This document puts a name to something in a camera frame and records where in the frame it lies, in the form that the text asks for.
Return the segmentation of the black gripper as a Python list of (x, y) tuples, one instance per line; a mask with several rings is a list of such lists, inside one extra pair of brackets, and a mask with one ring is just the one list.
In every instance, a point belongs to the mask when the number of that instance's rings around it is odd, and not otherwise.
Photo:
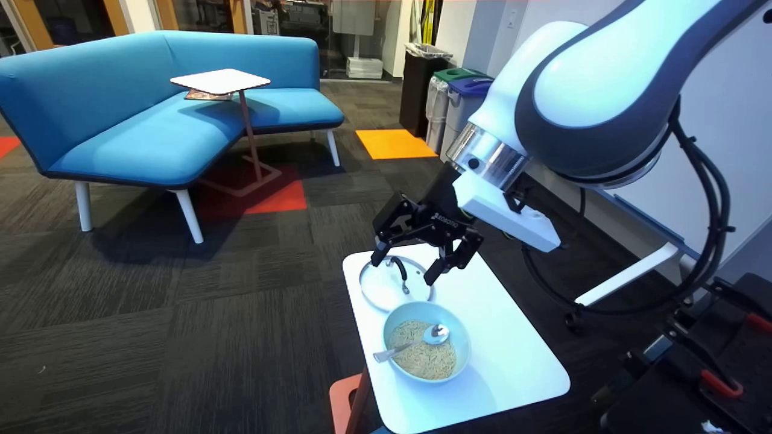
[(430, 201), (412, 201), (397, 194), (374, 217), (374, 269), (397, 243), (424, 241), (439, 249), (439, 258), (428, 269), (424, 282), (434, 284), (451, 269), (464, 270), (478, 254), (482, 237), (473, 232), (473, 223), (453, 209), (437, 207)]

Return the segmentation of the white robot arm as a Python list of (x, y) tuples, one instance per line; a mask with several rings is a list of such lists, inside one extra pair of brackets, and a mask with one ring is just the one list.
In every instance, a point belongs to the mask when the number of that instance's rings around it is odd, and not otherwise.
[(599, 21), (551, 21), (496, 77), (423, 201), (394, 199), (374, 219), (374, 260), (399, 243), (439, 250), (424, 279), (465, 269), (485, 223), (551, 254), (549, 217), (509, 195), (539, 162), (581, 187), (642, 176), (677, 130), (680, 91), (702, 58), (765, 0), (623, 0)]

